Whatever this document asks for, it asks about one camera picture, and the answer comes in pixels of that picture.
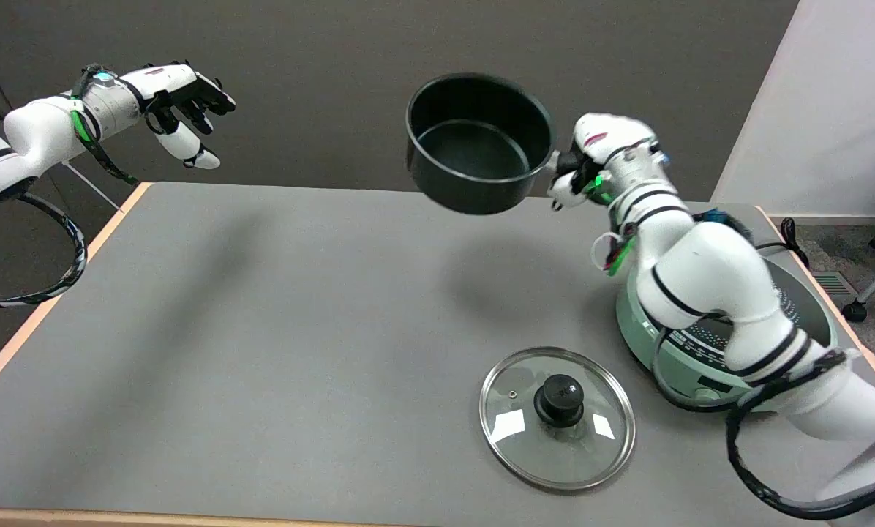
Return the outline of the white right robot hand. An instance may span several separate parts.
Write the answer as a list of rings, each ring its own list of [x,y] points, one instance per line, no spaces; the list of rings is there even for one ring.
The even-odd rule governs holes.
[[[666,156],[644,122],[610,113],[586,113],[574,125],[571,146],[555,151],[548,166],[552,210],[592,201],[613,207],[644,184],[667,184]]]

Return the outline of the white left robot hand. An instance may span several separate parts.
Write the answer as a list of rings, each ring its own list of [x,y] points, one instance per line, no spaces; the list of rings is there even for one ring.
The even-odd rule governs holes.
[[[220,81],[174,62],[141,70],[138,87],[146,103],[146,126],[171,157],[189,169],[220,167],[217,154],[200,139],[214,132],[210,113],[226,116],[236,110],[236,100]]]

